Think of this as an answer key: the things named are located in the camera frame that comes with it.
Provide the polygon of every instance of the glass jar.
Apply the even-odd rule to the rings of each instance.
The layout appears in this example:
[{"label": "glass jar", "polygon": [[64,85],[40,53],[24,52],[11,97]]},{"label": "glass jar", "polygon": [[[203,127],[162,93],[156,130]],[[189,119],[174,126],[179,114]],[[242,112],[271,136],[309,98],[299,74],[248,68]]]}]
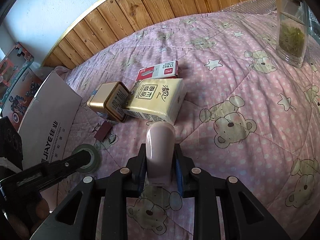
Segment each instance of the glass jar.
[{"label": "glass jar", "polygon": [[300,68],[308,42],[308,5],[304,0],[276,0],[276,5],[276,51],[281,59]]}]

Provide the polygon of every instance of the white cardboard box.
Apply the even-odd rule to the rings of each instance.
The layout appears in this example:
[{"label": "white cardboard box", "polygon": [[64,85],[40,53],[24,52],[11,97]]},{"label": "white cardboard box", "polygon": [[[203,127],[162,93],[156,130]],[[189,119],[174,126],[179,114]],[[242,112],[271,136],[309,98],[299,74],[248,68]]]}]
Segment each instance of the white cardboard box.
[{"label": "white cardboard box", "polygon": [[[50,73],[31,101],[18,130],[24,170],[44,161],[62,160],[81,100],[57,73]],[[41,193],[50,210],[57,206],[57,193],[58,184]]]}]

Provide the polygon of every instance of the gold tin box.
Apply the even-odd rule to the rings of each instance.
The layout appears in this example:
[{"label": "gold tin box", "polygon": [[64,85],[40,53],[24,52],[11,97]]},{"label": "gold tin box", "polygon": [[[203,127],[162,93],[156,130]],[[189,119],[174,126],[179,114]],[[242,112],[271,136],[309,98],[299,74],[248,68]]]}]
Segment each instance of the gold tin box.
[{"label": "gold tin box", "polygon": [[104,119],[124,122],[127,115],[122,110],[130,91],[122,82],[99,85],[87,101],[87,106]]}]

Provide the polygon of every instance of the pink quilt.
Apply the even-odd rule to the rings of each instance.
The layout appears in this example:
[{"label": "pink quilt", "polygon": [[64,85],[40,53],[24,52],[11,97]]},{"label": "pink quilt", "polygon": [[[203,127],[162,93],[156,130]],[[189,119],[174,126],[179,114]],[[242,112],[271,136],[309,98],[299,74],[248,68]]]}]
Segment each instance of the pink quilt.
[{"label": "pink quilt", "polygon": [[[176,18],[118,41],[71,72],[58,67],[83,98],[64,157],[89,143],[102,154],[92,176],[125,166],[145,143],[149,122],[114,125],[103,146],[92,133],[103,120],[86,101],[100,83],[122,81],[131,89],[140,68],[178,60],[188,89],[175,122],[183,154],[213,176],[238,177],[299,239],[320,209],[320,47],[310,37],[302,68],[288,65],[275,52],[276,24],[275,16],[231,12]],[[60,183],[59,201],[83,177]],[[129,239],[192,239],[194,201],[182,200],[174,182],[146,186],[127,202]]]}]

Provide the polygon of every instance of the toy box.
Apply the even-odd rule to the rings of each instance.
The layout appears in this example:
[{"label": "toy box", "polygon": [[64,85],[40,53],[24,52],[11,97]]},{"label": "toy box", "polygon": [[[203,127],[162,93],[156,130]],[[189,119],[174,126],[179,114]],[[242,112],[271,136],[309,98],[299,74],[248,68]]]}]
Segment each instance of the toy box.
[{"label": "toy box", "polygon": [[12,86],[1,114],[9,118],[16,130],[18,130],[21,120],[41,83],[40,78],[30,68],[27,68],[15,85]]},{"label": "toy box", "polygon": [[24,71],[33,63],[34,57],[16,43],[12,50],[6,55],[0,63],[0,109],[3,109],[4,103],[13,86],[24,73]]},{"label": "toy box", "polygon": [[178,78],[178,61],[173,60],[139,70],[136,81],[155,78]]}]

